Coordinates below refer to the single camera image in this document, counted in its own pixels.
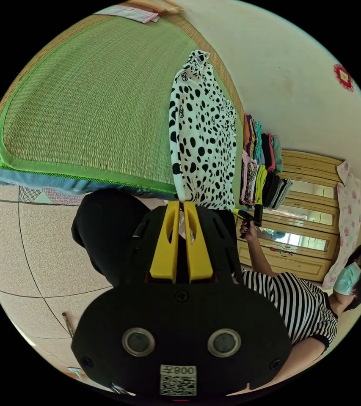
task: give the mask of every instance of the wooden wardrobe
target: wooden wardrobe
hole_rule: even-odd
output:
[[[336,167],[342,161],[297,151],[283,151],[282,156],[279,176],[291,179],[293,186],[277,210],[263,210],[259,240],[274,272],[292,272],[321,282],[338,255],[336,186],[341,179]],[[236,218],[238,237],[240,226],[241,220]],[[238,252],[240,262],[251,266],[247,242],[240,238]]]

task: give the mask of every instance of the hand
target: hand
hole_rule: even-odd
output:
[[[243,238],[248,241],[254,241],[258,238],[258,234],[256,233],[256,227],[253,221],[250,221],[249,227],[247,226],[247,222],[244,220],[241,227],[240,227],[240,234],[243,235]]]

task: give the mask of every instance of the red paper cutting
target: red paper cutting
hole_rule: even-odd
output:
[[[334,65],[334,72],[341,85],[350,92],[353,92],[354,91],[353,80],[350,74],[344,69],[344,67],[339,64]]]

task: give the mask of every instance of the surgical mask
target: surgical mask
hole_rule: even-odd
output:
[[[350,295],[354,285],[358,282],[361,276],[361,270],[356,262],[346,266],[338,275],[334,284],[334,291],[341,295]]]

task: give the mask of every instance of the striped shirt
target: striped shirt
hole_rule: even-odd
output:
[[[280,312],[292,345],[305,338],[321,341],[327,349],[337,334],[337,315],[328,294],[313,283],[283,272],[271,278],[255,271],[243,271],[244,283],[269,299]]]

